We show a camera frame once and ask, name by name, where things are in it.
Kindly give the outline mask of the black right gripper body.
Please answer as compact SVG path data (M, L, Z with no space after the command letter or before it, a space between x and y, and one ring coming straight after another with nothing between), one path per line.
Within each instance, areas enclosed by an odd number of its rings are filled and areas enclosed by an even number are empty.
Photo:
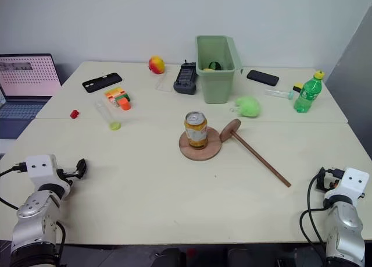
M325 179L326 191L335 189L344 176L344 171L341 169L327 169L328 177Z

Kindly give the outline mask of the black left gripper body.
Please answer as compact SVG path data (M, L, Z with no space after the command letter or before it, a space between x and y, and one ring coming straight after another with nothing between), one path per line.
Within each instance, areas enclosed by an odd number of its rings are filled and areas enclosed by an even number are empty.
M73 184L73 181L70 178L77 177L75 172L64 172L63 169L56 170L58 177L68 183L70 186Z

